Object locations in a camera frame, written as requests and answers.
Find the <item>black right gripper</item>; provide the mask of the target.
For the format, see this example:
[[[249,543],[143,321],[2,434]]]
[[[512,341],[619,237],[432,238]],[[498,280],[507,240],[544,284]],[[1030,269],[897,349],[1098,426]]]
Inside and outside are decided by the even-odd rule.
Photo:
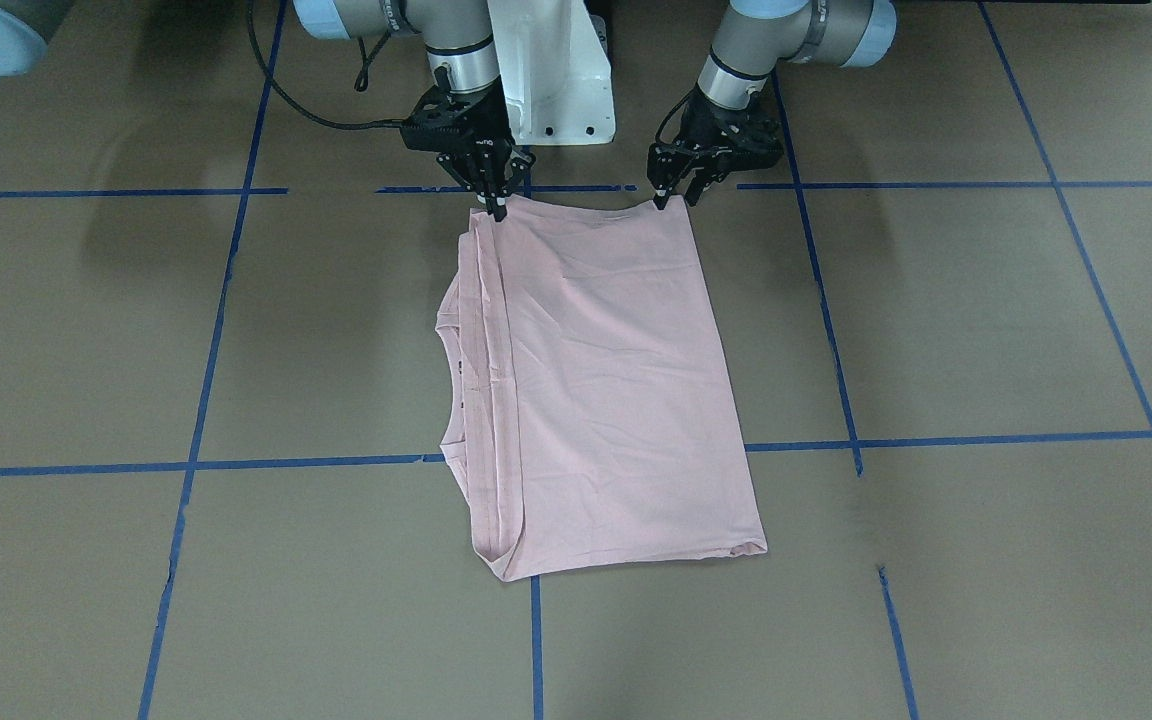
[[[399,124],[399,135],[407,149],[434,152],[440,167],[479,197],[495,223],[507,218],[507,200],[524,187],[536,161],[513,137],[500,85],[470,94],[430,88]]]

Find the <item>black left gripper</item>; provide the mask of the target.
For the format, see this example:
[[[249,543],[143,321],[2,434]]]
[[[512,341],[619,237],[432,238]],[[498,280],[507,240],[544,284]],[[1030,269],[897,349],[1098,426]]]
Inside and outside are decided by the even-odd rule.
[[[695,209],[705,191],[735,172],[764,170],[785,156],[780,124],[765,111],[763,92],[748,94],[742,109],[728,109],[691,88],[667,111],[647,149],[647,182],[657,210],[685,179],[684,200]]]

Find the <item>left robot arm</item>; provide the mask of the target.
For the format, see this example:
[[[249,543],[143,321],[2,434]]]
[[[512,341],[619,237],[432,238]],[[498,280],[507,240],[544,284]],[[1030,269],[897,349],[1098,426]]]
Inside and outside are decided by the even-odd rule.
[[[733,173],[774,167],[785,154],[761,96],[776,65],[873,67],[890,50],[892,1],[732,1],[692,88],[668,111],[646,152],[655,209],[673,196],[698,204]]]

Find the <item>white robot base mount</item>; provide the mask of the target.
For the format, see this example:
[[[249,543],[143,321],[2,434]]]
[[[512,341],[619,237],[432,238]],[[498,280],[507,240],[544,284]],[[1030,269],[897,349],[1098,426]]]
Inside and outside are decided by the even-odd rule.
[[[585,1],[488,1],[516,143],[605,145],[617,131],[611,59]]]

